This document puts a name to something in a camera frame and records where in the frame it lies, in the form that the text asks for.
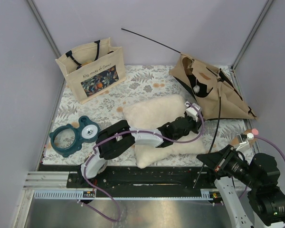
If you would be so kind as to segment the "black tent pole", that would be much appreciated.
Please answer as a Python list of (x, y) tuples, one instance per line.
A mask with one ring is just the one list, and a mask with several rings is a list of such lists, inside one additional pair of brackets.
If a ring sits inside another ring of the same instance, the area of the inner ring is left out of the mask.
[[(173, 51), (175, 51), (175, 52), (177, 52), (177, 53), (179, 53), (179, 54), (181, 53), (180, 51), (178, 51), (178, 50), (176, 50), (176, 49), (174, 49), (174, 48), (172, 48), (172, 47), (169, 47), (169, 46), (167, 46), (167, 45), (165, 45), (165, 44), (163, 44), (163, 43), (160, 43), (159, 41), (156, 41), (156, 40), (154, 40), (154, 39), (148, 38), (147, 36), (138, 34), (138, 33), (136, 33), (136, 32), (133, 32), (133, 31), (130, 31), (130, 30), (124, 29), (124, 28), (121, 28), (121, 30), (126, 31), (126, 32), (130, 32), (130, 33), (135, 34), (135, 35), (138, 35), (138, 36), (140, 36), (140, 37), (142, 37), (142, 38), (148, 39), (148, 40), (150, 40), (150, 41), (152, 41), (152, 42), (155, 42), (155, 43), (157, 43), (157, 44), (160, 44), (160, 45), (162, 45), (162, 46), (164, 46), (164, 47), (166, 47), (166, 48), (168, 48), (168, 49), (171, 49), (171, 50), (173, 50)], [(213, 137), (213, 140), (212, 140), (212, 143), (211, 143), (211, 146), (210, 146), (210, 148), (209, 148), (208, 153), (211, 153), (212, 148), (213, 148), (214, 143), (215, 143), (215, 140), (216, 140), (216, 137), (217, 137), (217, 134), (218, 134), (219, 123), (220, 123), (220, 117), (221, 117), (221, 96), (219, 96), (218, 102), (219, 102), (219, 111), (218, 111), (217, 126), (216, 126), (216, 130), (215, 130), (215, 133), (214, 133), (214, 137)], [(198, 173), (198, 176), (197, 176), (197, 178), (196, 178), (196, 180), (195, 180), (195, 182), (194, 182), (193, 188), (196, 187), (196, 185), (197, 185), (197, 183), (198, 183), (198, 180), (199, 180), (199, 178), (200, 178), (200, 176), (201, 176), (201, 172), (203, 171), (203, 168), (204, 168), (204, 167), (205, 167), (205, 164), (202, 165), (202, 167), (201, 167), (201, 169), (200, 169), (200, 171), (199, 171), (199, 173)]]

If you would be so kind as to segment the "beige fabric pet tent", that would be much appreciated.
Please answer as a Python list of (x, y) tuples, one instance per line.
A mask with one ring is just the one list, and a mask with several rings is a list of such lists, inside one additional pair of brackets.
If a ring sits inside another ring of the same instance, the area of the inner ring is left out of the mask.
[[(181, 53), (169, 74), (195, 98), (205, 120), (218, 118), (219, 96), (221, 119), (257, 119), (222, 69)], [(200, 87), (198, 93), (193, 91), (195, 85)]]

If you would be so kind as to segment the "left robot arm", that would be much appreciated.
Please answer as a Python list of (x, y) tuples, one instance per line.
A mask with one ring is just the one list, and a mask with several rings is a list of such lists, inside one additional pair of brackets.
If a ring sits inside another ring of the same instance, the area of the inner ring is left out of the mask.
[(167, 122), (154, 130), (131, 127), (126, 120), (121, 120), (102, 130), (98, 134), (92, 155), (80, 165), (77, 182), (84, 188), (93, 184), (94, 178), (108, 160), (115, 159), (133, 145), (146, 145), (153, 148), (166, 148), (182, 144), (180, 138), (196, 133), (197, 136), (185, 143), (197, 141), (204, 130), (201, 115), (185, 113), (173, 122)]

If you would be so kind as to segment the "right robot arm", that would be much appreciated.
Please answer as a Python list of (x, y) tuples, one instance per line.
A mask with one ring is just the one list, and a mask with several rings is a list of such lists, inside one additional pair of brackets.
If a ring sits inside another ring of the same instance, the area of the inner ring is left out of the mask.
[[(218, 152), (197, 155), (197, 159), (212, 171), (207, 175), (207, 184), (219, 190), (232, 226), (285, 228), (285, 194), (278, 187), (280, 170), (275, 158), (257, 153), (248, 163), (241, 156), (242, 153), (231, 145)], [(241, 202), (232, 190), (232, 178), (251, 189), (247, 197), (254, 212), (254, 223), (246, 218)]]

